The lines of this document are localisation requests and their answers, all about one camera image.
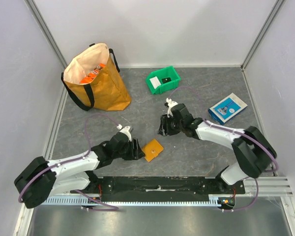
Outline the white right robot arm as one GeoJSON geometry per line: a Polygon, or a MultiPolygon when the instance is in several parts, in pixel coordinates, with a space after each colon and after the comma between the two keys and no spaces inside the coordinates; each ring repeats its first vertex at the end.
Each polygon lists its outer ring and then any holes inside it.
{"type": "Polygon", "coordinates": [[[171,99],[166,100],[165,106],[167,113],[160,118],[160,135],[184,133],[189,138],[210,141],[234,152],[236,163],[224,168],[215,178],[218,192],[228,193],[237,182],[248,177],[257,179],[270,164],[277,165],[276,151],[258,128],[234,129],[194,118],[183,103],[171,99]]]}

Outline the orange leather card holder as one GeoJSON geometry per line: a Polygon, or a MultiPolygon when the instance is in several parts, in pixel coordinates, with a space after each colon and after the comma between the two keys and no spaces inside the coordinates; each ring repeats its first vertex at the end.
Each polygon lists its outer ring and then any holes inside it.
{"type": "Polygon", "coordinates": [[[151,162],[155,159],[162,151],[164,150],[163,146],[156,140],[153,139],[149,143],[147,143],[142,151],[145,154],[145,160],[147,162],[151,162]]]}

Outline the green plastic bin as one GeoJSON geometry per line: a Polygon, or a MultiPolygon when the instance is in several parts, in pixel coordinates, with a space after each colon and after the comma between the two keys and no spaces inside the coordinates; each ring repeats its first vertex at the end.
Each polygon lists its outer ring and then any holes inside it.
{"type": "Polygon", "coordinates": [[[151,72],[146,78],[146,84],[153,95],[162,94],[176,89],[181,78],[173,66],[151,72]]]}

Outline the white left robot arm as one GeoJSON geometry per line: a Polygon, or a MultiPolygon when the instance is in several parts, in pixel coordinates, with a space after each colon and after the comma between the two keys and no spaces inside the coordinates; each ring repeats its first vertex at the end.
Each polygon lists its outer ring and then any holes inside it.
{"type": "Polygon", "coordinates": [[[106,167],[118,158],[132,161],[144,156],[136,138],[129,139],[118,132],[110,140],[78,155],[58,160],[36,157],[14,180],[19,192],[18,201],[30,209],[59,193],[73,190],[93,193],[98,189],[94,170],[106,167]]]}

